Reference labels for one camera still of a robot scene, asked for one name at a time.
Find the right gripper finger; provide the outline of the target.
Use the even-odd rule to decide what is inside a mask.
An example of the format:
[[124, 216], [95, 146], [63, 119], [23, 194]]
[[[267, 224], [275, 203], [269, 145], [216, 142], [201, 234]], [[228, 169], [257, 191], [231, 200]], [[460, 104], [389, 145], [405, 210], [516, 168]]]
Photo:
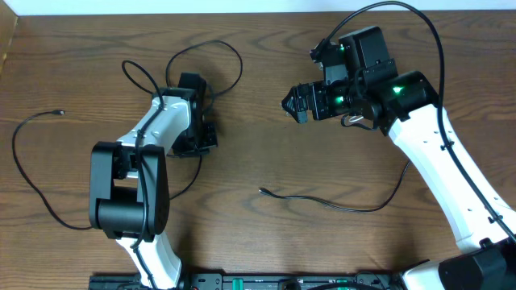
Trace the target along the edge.
[[285, 106], [287, 106], [289, 103], [292, 103], [298, 104], [300, 107], [308, 107], [308, 101], [311, 92], [311, 84], [300, 84], [293, 86], [281, 103]]
[[282, 106], [283, 110], [290, 115], [297, 123], [307, 123], [308, 116], [305, 110], [298, 111], [294, 107]]

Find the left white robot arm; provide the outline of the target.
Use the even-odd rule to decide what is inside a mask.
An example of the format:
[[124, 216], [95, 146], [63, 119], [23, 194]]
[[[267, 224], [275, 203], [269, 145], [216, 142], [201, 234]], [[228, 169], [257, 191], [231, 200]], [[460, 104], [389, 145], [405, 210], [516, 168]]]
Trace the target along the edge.
[[207, 83], [184, 72], [175, 87], [152, 95], [149, 111], [115, 142], [92, 149], [89, 222], [131, 256], [145, 288], [180, 289], [181, 260], [164, 232], [169, 219], [166, 157], [203, 156], [218, 141], [206, 122], [203, 101]]

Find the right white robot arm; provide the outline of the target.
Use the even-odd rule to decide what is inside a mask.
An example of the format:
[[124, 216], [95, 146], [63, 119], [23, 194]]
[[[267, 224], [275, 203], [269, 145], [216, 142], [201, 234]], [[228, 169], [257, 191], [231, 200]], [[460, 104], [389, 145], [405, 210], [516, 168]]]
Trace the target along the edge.
[[515, 212], [469, 156], [438, 94], [421, 72], [397, 72], [383, 34], [366, 27], [323, 51], [321, 81], [294, 86], [282, 100], [297, 122], [361, 116], [390, 137], [417, 168], [443, 210], [460, 254], [404, 271], [406, 289], [512, 289]]

